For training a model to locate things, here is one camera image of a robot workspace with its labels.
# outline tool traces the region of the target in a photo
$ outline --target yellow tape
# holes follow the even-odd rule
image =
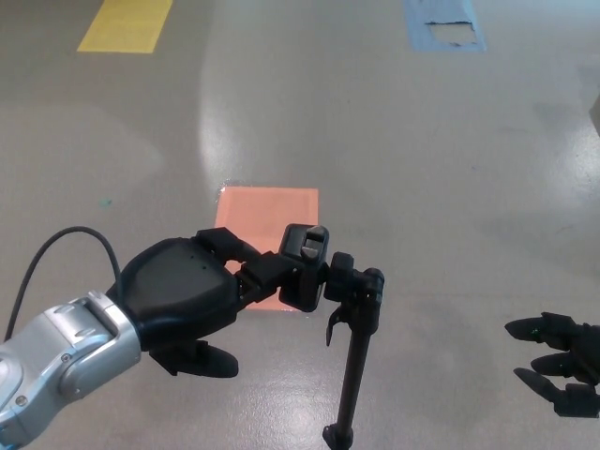
[[[78,52],[152,53],[173,0],[104,0]]]

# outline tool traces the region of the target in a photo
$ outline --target floor marking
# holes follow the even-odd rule
[[[173,0],[104,0],[78,52],[152,53]]]
[[[486,50],[486,41],[470,0],[404,0],[404,14],[409,40],[418,52]],[[472,39],[462,40],[465,28],[470,32],[467,36],[472,35]]]
[[[260,252],[278,251],[290,223],[319,223],[319,190],[288,187],[225,187],[218,199],[215,226],[227,227]],[[235,272],[240,264],[229,262]],[[294,310],[274,295],[250,309]]]

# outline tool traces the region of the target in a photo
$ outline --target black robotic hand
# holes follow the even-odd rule
[[[600,382],[600,326],[579,325],[569,316],[543,312],[540,318],[513,321],[505,328],[515,339],[545,342],[562,351],[534,359],[533,370],[515,369],[536,394],[554,404],[556,414],[598,418],[600,397],[595,386]],[[544,375],[573,377],[581,383],[569,383],[562,390]]]

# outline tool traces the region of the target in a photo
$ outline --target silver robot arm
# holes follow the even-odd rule
[[[65,406],[140,357],[134,325],[104,294],[39,314],[0,345],[0,449],[26,446]]]

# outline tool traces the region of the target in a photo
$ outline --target black tool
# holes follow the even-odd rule
[[[600,397],[594,387],[600,382],[600,326],[576,324],[569,316],[542,313],[540,318],[508,323],[506,331],[515,339],[563,351],[532,361],[532,369],[516,368],[515,374],[537,395],[554,405],[562,417],[598,418]],[[569,383],[564,390],[548,376],[573,377],[581,384]]]
[[[368,345],[379,326],[384,280],[378,269],[355,270],[353,257],[345,253],[335,253],[328,266],[328,242],[324,227],[298,224],[287,227],[278,253],[261,254],[224,228],[167,239],[125,267],[119,306],[134,323],[142,350],[172,375],[230,378],[237,374],[235,358],[196,339],[234,323],[240,310],[278,288],[281,302],[314,311],[324,285],[324,297],[339,303],[329,319],[327,345],[337,323],[347,323],[352,337],[337,422],[322,435],[330,448],[347,450]],[[224,267],[227,261],[242,267],[233,275]],[[107,292],[111,298],[116,294],[115,286]]]

